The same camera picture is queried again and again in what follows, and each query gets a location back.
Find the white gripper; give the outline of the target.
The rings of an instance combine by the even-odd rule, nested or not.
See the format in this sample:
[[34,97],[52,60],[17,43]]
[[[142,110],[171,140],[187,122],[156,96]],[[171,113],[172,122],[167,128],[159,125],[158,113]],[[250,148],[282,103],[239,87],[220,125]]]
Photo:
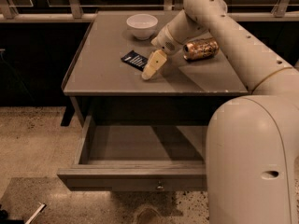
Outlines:
[[151,53],[143,69],[141,77],[144,80],[151,79],[157,73],[166,63],[167,55],[174,55],[182,48],[182,44],[177,42],[170,34],[167,25],[151,40],[151,44],[157,50]]

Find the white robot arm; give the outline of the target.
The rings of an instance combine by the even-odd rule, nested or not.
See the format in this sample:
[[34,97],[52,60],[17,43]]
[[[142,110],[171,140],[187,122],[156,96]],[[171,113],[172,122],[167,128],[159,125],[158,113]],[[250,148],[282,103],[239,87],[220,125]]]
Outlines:
[[298,224],[299,72],[234,21],[223,0],[183,0],[153,39],[151,79],[184,42],[209,31],[249,91],[213,114],[206,133],[210,224]]

